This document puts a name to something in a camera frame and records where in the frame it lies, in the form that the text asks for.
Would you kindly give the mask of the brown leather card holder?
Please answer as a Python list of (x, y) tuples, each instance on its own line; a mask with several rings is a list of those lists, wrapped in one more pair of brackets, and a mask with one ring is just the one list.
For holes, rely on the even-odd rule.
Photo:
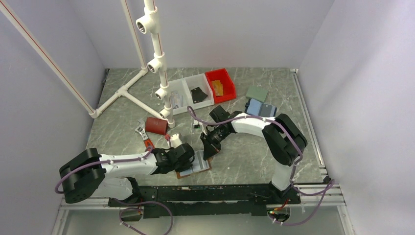
[(188, 177), (195, 173), (211, 170), (210, 160), (204, 160), (203, 153), (203, 150), (196, 151), (191, 168), (182, 172), (177, 172), (177, 179)]

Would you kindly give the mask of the black card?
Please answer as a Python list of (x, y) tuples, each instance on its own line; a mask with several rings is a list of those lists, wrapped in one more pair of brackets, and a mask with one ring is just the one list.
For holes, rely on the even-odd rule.
[(194, 104), (200, 103), (208, 97), (208, 95), (205, 92), (203, 92), (203, 90), (200, 87), (196, 87), (192, 89), (190, 92)]

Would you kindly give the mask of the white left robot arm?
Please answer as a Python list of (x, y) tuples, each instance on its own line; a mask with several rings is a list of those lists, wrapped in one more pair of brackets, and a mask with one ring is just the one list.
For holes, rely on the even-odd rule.
[(113, 203), (133, 206), (144, 202), (134, 175), (182, 172), (192, 167), (195, 151), (188, 143), (177, 147), (147, 146), (143, 153), (108, 155), (88, 148), (59, 169), (54, 191), (68, 204), (90, 197), (107, 197)]

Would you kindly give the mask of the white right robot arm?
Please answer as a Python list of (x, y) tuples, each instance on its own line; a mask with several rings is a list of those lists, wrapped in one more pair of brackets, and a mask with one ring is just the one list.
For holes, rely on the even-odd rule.
[(207, 160), (221, 150), (221, 141), (230, 134), (250, 134), (262, 137), (277, 161), (271, 179), (273, 187), (270, 198), (275, 203), (282, 203), (288, 198), (294, 166), (308, 145), (306, 137), (286, 114), (277, 117), (253, 116), (242, 111), (229, 113), (221, 106), (210, 112), (213, 123), (206, 123), (212, 130), (201, 133), (200, 139), (204, 146), (204, 159)]

